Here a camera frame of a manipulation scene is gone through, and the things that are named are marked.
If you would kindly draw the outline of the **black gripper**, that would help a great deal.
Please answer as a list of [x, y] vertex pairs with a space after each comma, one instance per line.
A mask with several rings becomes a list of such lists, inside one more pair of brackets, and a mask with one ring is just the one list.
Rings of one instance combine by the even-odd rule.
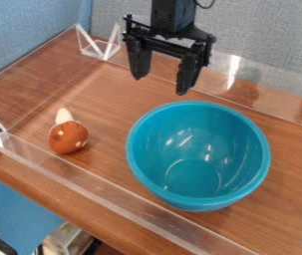
[[172, 32], [144, 24], [134, 19], [133, 14], [125, 16], [125, 21], [127, 29], [123, 37], [134, 78], [140, 80], [150, 73], [153, 52], [180, 58], [176, 93], [184, 96], [196, 85], [202, 66], [209, 65], [212, 46], [217, 38], [193, 24], [178, 32]]

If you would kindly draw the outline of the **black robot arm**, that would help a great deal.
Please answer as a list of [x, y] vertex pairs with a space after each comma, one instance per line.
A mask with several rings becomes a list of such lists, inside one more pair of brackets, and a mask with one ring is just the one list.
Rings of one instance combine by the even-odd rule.
[[201, 69], [209, 66], [212, 47], [217, 38], [194, 25], [196, 7], [209, 9], [196, 0], [152, 0], [152, 22], [125, 16], [130, 69], [137, 80], [152, 70], [152, 53], [161, 52], [181, 59], [176, 93], [182, 96], [194, 87]]

